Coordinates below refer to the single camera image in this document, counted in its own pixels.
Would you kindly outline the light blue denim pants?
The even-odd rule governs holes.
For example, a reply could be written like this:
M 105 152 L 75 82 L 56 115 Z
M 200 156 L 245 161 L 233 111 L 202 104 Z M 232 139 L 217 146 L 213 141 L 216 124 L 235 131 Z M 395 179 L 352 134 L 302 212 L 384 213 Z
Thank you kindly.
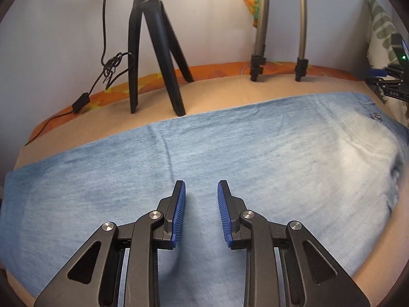
M 102 223 L 131 223 L 187 186 L 182 235 L 159 253 L 163 306 L 242 306 L 217 186 L 267 220 L 299 220 L 350 274 L 399 201 L 408 129 L 368 96 L 283 98 L 152 123 L 7 174 L 1 262 L 33 296 Z

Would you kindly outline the white green patterned pillow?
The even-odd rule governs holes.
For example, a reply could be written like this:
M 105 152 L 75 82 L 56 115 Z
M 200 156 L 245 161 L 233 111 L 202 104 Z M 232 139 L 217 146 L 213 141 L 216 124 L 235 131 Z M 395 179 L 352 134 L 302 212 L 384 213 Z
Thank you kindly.
M 367 30 L 367 59 L 373 69 L 382 69 L 389 64 L 398 64 L 393 52 L 391 35 L 397 33 L 389 14 L 376 0 L 365 0 L 369 10 Z M 374 87 L 375 94 L 389 108 L 393 117 L 408 127 L 408 103 L 384 95 L 379 87 Z

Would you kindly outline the grey metal tripod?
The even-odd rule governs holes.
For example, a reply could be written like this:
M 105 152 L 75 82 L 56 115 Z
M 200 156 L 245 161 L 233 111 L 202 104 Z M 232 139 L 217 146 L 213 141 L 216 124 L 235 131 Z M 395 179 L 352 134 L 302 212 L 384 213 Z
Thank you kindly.
M 250 80 L 266 73 L 270 58 L 295 60 L 295 80 L 300 82 L 309 66 L 306 57 L 307 0 L 259 0 L 254 51 L 250 59 Z

